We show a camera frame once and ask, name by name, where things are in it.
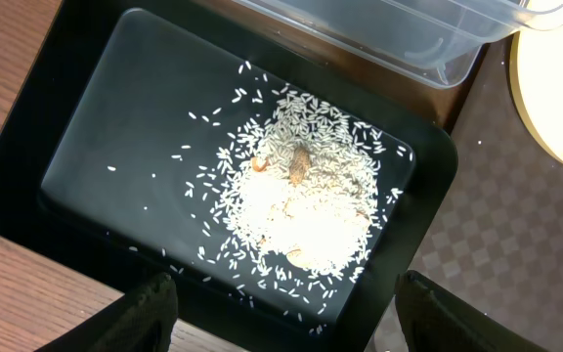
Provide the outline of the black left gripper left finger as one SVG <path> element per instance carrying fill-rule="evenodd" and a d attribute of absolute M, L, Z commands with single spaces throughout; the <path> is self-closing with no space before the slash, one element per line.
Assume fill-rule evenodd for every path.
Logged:
<path fill-rule="evenodd" d="M 175 282 L 160 273 L 36 352 L 167 352 L 177 318 Z"/>

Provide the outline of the black waste tray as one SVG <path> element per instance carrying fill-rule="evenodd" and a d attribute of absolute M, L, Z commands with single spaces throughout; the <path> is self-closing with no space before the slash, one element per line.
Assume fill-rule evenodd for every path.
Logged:
<path fill-rule="evenodd" d="M 234 92 L 285 84 L 385 144 L 368 263 L 327 298 L 230 270 L 211 199 L 186 194 L 231 131 L 273 114 Z M 441 128 L 193 2 L 65 1 L 0 132 L 0 236 L 122 291 L 170 271 L 184 321 L 251 351 L 361 351 L 456 169 Z"/>

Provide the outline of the brown serving tray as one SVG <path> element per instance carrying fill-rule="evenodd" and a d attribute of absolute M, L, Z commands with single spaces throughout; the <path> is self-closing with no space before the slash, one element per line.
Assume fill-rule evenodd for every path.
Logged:
<path fill-rule="evenodd" d="M 455 179 L 411 267 L 487 317 L 563 351 L 563 164 L 512 102 L 509 40 L 490 45 L 452 139 Z"/>

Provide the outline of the clear plastic waste bin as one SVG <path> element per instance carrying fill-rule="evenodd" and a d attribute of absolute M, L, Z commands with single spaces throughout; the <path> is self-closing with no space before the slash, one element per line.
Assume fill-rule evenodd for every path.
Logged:
<path fill-rule="evenodd" d="M 481 47 L 563 25 L 563 0 L 239 0 L 436 89 L 468 75 Z"/>

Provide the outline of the rice pile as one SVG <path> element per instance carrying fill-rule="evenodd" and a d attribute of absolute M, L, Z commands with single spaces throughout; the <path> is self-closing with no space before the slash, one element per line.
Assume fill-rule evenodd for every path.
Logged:
<path fill-rule="evenodd" d="M 96 166 L 134 252 L 320 336 L 415 164 L 404 142 L 250 62 L 186 66 L 167 115 L 126 109 Z"/>

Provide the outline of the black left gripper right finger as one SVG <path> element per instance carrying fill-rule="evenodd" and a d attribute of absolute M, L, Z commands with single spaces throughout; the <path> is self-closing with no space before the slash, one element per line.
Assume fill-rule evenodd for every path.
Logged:
<path fill-rule="evenodd" d="M 410 352 L 545 352 L 414 270 L 398 277 L 395 306 Z"/>

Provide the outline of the yellow plate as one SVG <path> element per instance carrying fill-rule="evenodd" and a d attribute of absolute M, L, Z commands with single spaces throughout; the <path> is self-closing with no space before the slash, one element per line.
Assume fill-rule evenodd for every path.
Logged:
<path fill-rule="evenodd" d="M 529 133 L 563 163 L 563 25 L 525 30 L 512 41 L 509 82 L 515 107 Z"/>

